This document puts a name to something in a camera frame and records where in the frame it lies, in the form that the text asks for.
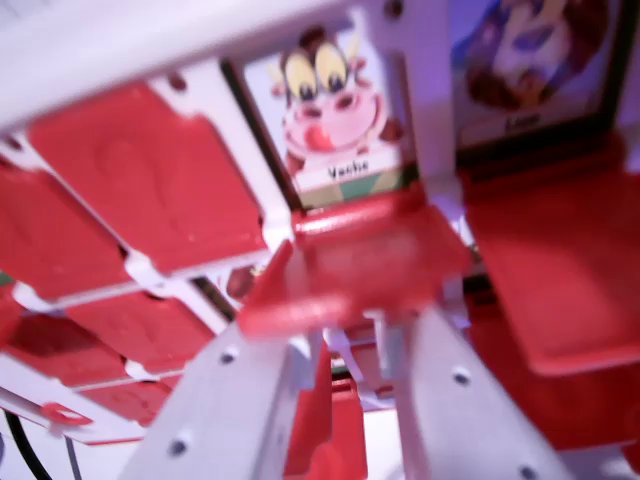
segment cow horn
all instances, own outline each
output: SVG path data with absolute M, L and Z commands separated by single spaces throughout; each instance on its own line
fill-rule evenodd
M 360 49 L 360 36 L 354 33 L 347 47 L 347 60 L 354 59 L 358 56 L 358 50 Z

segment cartoon cow illustration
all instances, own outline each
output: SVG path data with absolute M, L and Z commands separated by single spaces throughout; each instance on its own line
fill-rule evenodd
M 383 95 L 363 77 L 366 60 L 358 49 L 357 35 L 343 53 L 322 28 L 313 28 L 270 69 L 272 94 L 286 97 L 283 126 L 292 177 L 307 163 L 350 160 L 403 136 Z
M 546 101 L 584 70 L 607 24 L 604 0 L 496 2 L 461 45 L 469 94 L 507 110 Z

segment black cable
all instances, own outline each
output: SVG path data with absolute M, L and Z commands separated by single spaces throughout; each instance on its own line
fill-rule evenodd
M 24 433 L 20 419 L 11 412 L 5 411 L 4 415 L 7 417 L 7 423 L 9 424 L 11 435 L 13 435 L 13 440 L 16 442 L 18 450 L 29 467 L 29 470 L 33 473 L 33 476 L 36 477 L 36 480 L 52 480 L 40 463 L 40 460 L 38 460 L 38 456 L 33 451 L 33 448 L 31 448 L 31 444 L 27 439 L 27 435 Z
M 78 466 L 78 457 L 76 457 L 76 449 L 73 446 L 73 440 L 69 437 L 64 437 L 67 442 L 67 453 L 69 454 L 69 462 L 71 462 L 71 470 L 73 471 L 74 480 L 82 480 L 80 475 L 80 467 Z

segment cartoon character picture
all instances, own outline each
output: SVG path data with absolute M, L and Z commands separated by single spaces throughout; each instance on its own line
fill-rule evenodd
M 397 72 L 357 33 L 311 28 L 292 48 L 249 65 L 245 75 L 306 206 L 396 188 L 415 160 L 403 99 L 388 85 Z
M 548 101 L 580 75 L 609 24 L 606 0 L 500 0 L 454 47 L 469 96 L 504 110 Z

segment screw hole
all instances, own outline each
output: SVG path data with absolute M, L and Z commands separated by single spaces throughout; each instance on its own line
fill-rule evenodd
M 229 365 L 230 363 L 233 363 L 237 357 L 238 349 L 233 346 L 229 347 L 222 355 L 220 355 L 220 363 L 222 365 Z
M 167 81 L 171 88 L 178 92 L 184 92 L 187 89 L 187 81 L 179 73 L 172 73 L 167 77 Z
M 404 2 L 402 0 L 389 0 L 384 5 L 384 14 L 390 20 L 397 20 L 404 12 Z
M 13 137 L 7 137 L 5 143 L 9 146 L 9 148 L 13 150 L 16 150 L 18 152 L 22 151 L 22 145 Z
M 536 480 L 538 478 L 536 471 L 529 466 L 520 467 L 520 476 L 524 480 Z
M 174 440 L 169 445 L 169 455 L 172 457 L 179 457 L 187 451 L 187 444 L 182 440 Z
M 458 384 L 466 387 L 471 383 L 471 374 L 464 367 L 456 367 L 453 369 L 453 380 Z

